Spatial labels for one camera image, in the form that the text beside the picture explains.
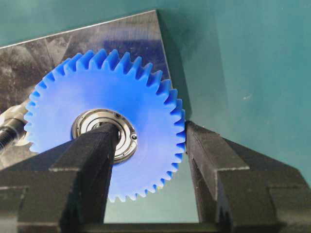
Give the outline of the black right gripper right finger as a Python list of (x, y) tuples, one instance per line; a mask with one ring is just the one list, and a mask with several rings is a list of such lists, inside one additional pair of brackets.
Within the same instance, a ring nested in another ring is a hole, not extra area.
[(230, 233), (308, 233), (311, 189), (288, 164), (186, 122), (200, 222)]

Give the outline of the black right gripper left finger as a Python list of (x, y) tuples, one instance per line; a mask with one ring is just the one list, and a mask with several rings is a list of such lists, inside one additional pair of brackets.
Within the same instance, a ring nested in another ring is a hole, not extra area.
[(101, 223), (118, 143), (111, 123), (0, 172), (3, 233), (75, 233)]

